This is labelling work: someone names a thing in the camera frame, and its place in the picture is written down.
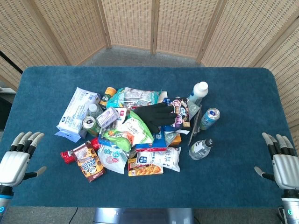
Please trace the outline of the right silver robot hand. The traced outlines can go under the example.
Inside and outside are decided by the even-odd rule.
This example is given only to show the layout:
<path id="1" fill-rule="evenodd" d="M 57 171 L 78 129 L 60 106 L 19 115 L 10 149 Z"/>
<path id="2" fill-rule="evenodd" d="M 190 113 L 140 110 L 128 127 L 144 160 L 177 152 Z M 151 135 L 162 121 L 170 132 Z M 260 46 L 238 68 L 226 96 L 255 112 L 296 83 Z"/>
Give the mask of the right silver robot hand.
<path id="1" fill-rule="evenodd" d="M 299 157 L 296 150 L 286 136 L 273 136 L 262 133 L 271 157 L 273 174 L 263 172 L 255 166 L 256 173 L 275 182 L 280 189 L 299 189 Z"/>

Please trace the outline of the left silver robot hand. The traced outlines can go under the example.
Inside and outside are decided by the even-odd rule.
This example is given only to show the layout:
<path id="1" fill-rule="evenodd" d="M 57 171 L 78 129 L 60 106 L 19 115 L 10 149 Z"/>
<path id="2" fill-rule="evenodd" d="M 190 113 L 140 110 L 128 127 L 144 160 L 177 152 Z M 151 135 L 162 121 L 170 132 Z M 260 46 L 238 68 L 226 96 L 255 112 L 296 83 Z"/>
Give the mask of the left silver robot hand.
<path id="1" fill-rule="evenodd" d="M 34 172 L 27 172 L 29 162 L 38 143 L 44 137 L 41 132 L 19 133 L 0 162 L 0 185 L 14 187 L 23 180 L 40 176 L 47 169 L 45 166 Z"/>

